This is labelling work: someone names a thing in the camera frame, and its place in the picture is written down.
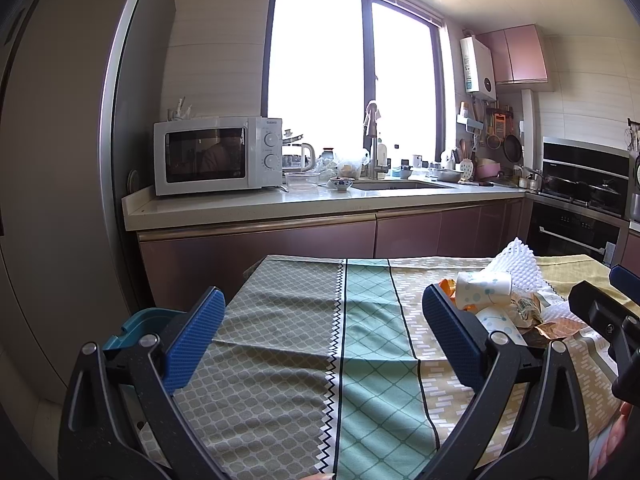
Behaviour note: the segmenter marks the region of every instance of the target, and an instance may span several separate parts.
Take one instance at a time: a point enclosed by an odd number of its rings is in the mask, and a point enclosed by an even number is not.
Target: oven handle
[[[556,238],[560,238],[561,240],[564,240],[565,242],[571,242],[572,244],[580,245],[580,247],[584,247],[585,249],[588,249],[590,251],[596,251],[598,254],[604,254],[605,253],[604,249],[596,249],[595,247],[591,247],[590,245],[583,244],[582,242],[579,242],[577,240],[572,240],[571,238],[567,238],[566,236],[558,235],[556,233],[552,233],[551,231],[547,231],[545,228],[542,227],[542,225],[539,227],[539,229],[540,229],[540,232],[542,234],[549,235],[549,236],[555,236]]]

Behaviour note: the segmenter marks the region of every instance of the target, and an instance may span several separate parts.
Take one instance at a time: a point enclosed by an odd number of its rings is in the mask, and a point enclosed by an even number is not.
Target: refrigerator
[[[174,0],[18,0],[0,30],[0,340],[62,403],[79,348],[152,305],[122,197],[152,183]]]

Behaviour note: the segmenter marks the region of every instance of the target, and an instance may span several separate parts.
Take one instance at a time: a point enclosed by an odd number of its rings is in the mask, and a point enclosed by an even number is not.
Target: utensil rack
[[[513,119],[513,112],[511,110],[504,110],[503,108],[486,108],[486,113],[491,115],[502,114],[505,117]]]
[[[470,134],[474,133],[474,128],[476,130],[484,129],[484,123],[479,123],[478,121],[473,120],[471,117],[463,117],[460,114],[458,114],[458,116],[456,117],[456,122],[464,124],[466,126],[467,133]]]

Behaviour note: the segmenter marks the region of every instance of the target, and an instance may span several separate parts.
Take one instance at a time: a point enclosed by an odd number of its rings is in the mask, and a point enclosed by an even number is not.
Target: white countertop
[[[346,192],[318,187],[285,192],[280,188],[158,197],[150,186],[122,199],[127,231],[176,228],[222,222],[325,216],[381,209],[523,197],[524,190],[503,186],[448,184],[445,189]]]

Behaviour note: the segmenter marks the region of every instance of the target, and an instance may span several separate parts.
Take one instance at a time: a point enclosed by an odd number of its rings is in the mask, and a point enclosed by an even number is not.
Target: metal screw
[[[82,347],[82,353],[84,355],[91,355],[98,349],[95,343],[87,343]]]
[[[491,341],[497,345],[506,345],[509,342],[509,337],[504,332],[494,332],[491,334]]]
[[[566,346],[562,341],[553,341],[551,343],[551,348],[553,348],[559,354],[563,354],[566,351]]]
[[[155,334],[143,335],[138,341],[139,345],[144,348],[149,348],[155,345],[157,342],[158,342],[158,338],[156,337]]]

